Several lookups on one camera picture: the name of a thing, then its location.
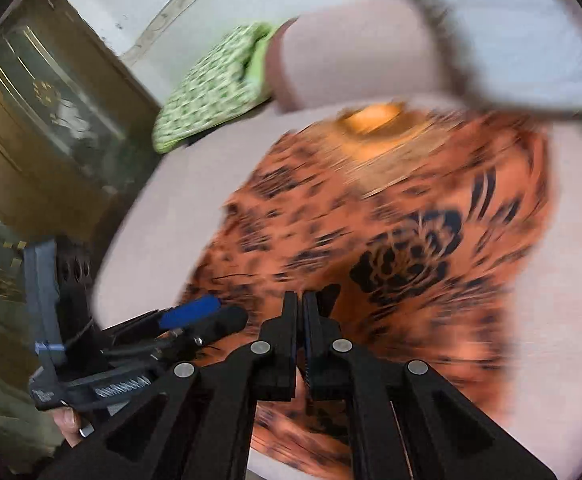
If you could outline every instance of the chair cushion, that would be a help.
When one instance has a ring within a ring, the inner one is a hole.
[[[241,116],[269,98],[263,60],[275,28],[239,25],[189,70],[153,128],[153,147],[166,153],[182,139]]]
[[[277,31],[265,63],[287,112],[450,89],[433,34],[411,0],[358,0],[303,14]]]

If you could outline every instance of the finger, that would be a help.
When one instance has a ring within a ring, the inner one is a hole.
[[[53,420],[60,433],[66,438],[70,446],[75,446],[82,440],[80,437],[80,417],[71,408],[61,408],[53,411]]]

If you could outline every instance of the blue grip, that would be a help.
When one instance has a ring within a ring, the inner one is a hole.
[[[172,330],[193,323],[201,317],[213,314],[220,308],[220,300],[215,296],[203,296],[197,300],[182,304],[168,310],[160,318],[161,330]]]

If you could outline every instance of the green pillow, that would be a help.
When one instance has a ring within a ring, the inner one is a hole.
[[[234,119],[269,98],[264,55],[275,31],[268,23],[240,25],[189,70],[155,120],[156,152],[166,153],[182,139]]]

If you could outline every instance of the leopard print fabric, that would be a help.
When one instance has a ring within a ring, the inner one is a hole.
[[[318,290],[344,337],[382,358],[424,359],[498,420],[508,289],[550,211],[545,134],[519,116],[463,116],[407,178],[364,198],[325,163],[316,127],[284,135],[226,203],[182,301],[213,294],[249,322],[199,363],[255,340],[284,291]],[[347,443],[343,404],[313,402],[300,374],[291,403],[258,405],[252,447],[303,472],[350,478]]]

